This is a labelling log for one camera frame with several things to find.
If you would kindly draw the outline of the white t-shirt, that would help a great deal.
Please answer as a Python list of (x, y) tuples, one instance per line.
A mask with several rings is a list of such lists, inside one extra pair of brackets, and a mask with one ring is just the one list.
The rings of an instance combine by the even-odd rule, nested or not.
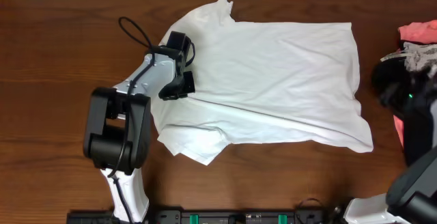
[(228, 145), (316, 141), (371, 152), (350, 23), (255, 23), (232, 2), (198, 7), (172, 24), (195, 45), (195, 92), (155, 99), (158, 140), (172, 154), (210, 164)]

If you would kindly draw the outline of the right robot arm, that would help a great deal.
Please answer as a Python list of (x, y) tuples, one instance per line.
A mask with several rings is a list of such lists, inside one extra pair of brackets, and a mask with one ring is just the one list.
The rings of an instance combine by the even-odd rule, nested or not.
[(436, 224), (436, 77), (406, 62), (386, 59), (371, 74), (380, 103), (403, 124), (406, 170), (386, 193), (352, 199), (342, 223)]

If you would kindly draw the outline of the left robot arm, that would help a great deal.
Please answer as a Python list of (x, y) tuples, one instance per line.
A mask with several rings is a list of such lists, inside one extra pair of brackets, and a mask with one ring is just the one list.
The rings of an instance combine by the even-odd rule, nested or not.
[(186, 67), (194, 57), (192, 43), (153, 46), (125, 81), (91, 93), (83, 153), (107, 180), (114, 209), (71, 212), (68, 223), (146, 222), (150, 201), (141, 168), (150, 146), (152, 99), (177, 100), (193, 93), (193, 75)]

